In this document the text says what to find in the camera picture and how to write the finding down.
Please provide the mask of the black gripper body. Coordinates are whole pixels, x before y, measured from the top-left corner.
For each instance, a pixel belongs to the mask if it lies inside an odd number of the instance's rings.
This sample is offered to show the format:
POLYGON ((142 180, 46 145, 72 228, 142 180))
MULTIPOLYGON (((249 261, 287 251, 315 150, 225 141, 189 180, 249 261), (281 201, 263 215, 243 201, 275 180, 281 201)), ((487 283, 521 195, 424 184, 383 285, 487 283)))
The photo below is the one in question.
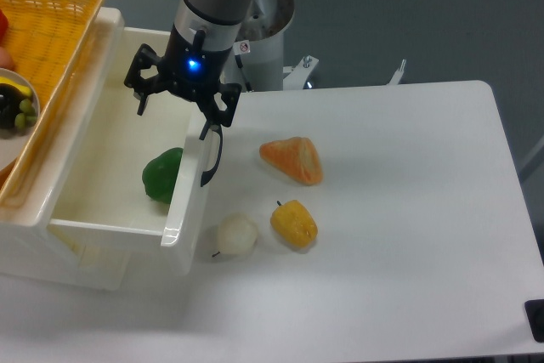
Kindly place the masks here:
POLYGON ((173 27, 160 62, 160 80, 168 92, 182 99, 213 99, 230 51, 196 49, 173 27))

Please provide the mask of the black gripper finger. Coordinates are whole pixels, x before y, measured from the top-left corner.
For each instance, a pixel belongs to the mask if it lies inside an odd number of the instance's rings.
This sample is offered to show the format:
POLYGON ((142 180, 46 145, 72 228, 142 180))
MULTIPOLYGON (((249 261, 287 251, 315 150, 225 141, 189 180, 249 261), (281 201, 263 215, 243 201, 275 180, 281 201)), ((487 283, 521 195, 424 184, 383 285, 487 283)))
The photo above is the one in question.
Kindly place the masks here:
POLYGON ((133 90, 134 97, 139 101, 137 114, 142 116, 150 95, 170 90, 172 73, 166 67, 164 59, 158 56, 151 46, 142 43, 129 66, 124 85, 133 90), (156 74, 143 77, 142 72, 153 67, 156 68, 156 74))
POLYGON ((206 138, 210 128, 219 130, 231 126, 241 91, 242 86, 234 82, 214 82, 198 88, 198 107, 206 118, 199 140, 206 138))

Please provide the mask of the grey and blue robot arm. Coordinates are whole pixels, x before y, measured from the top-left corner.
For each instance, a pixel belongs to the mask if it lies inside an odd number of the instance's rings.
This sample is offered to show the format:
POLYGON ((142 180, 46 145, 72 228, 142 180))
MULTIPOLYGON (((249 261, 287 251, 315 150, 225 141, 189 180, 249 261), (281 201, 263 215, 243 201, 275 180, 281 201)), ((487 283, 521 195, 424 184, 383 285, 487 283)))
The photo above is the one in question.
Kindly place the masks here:
POLYGON ((124 80, 145 112, 152 94, 170 94, 197 104, 210 127, 228 127, 242 86, 220 76, 252 0, 180 0, 162 56, 142 44, 124 80))

